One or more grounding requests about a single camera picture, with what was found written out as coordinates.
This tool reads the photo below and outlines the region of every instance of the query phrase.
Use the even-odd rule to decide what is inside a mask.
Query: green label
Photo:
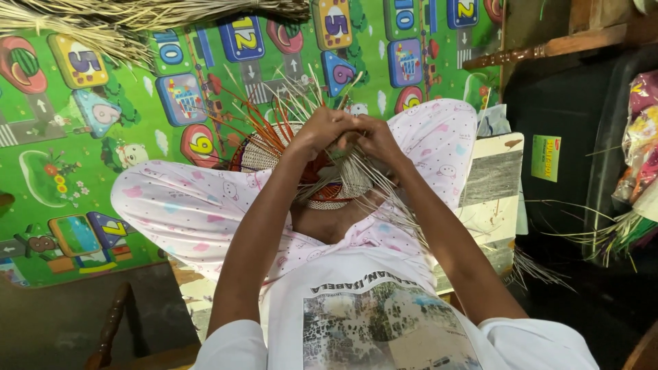
[[[532,137],[532,176],[557,182],[557,165],[560,160],[562,138],[535,135]]]

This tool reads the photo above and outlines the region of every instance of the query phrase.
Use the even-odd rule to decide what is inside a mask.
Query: pink pajama pants
[[[473,107],[454,99],[433,100],[394,116],[388,126],[433,191],[456,210],[475,141]],[[122,172],[112,188],[111,201],[124,220],[158,247],[217,281],[242,217],[271,174],[272,170],[218,171],[153,160]],[[381,207],[390,205],[385,202]],[[288,213],[265,282],[345,248],[388,248],[433,282],[433,266],[418,241],[379,219],[378,213],[353,225],[335,245],[294,232]]]

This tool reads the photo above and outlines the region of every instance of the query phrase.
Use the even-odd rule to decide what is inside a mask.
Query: person
[[[454,99],[388,123],[321,107],[273,170],[149,161],[120,175],[112,203],[217,280],[195,370],[597,369],[575,330],[528,318],[455,216],[475,132],[475,110]],[[372,192],[371,214],[356,200],[326,211],[293,204],[307,163],[337,139],[388,166],[429,251],[383,217],[399,210]],[[437,262],[465,316],[437,297]]]

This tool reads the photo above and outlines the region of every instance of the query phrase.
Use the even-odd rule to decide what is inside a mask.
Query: white t-shirt
[[[393,250],[324,255],[266,293],[267,347],[258,323],[234,321],[210,335],[193,369],[598,369],[575,330],[533,319],[475,326],[422,281]]]

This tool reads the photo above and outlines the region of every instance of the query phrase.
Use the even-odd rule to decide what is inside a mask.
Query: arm
[[[281,239],[306,164],[352,128],[352,116],[319,108],[295,135],[253,202],[226,252],[215,288],[208,336],[232,321],[260,322],[258,296]]]
[[[356,124],[368,132],[368,137],[356,139],[359,145],[387,163],[404,187],[420,229],[466,316],[476,325],[492,317],[527,318],[468,230],[404,156],[386,122],[359,115]]]

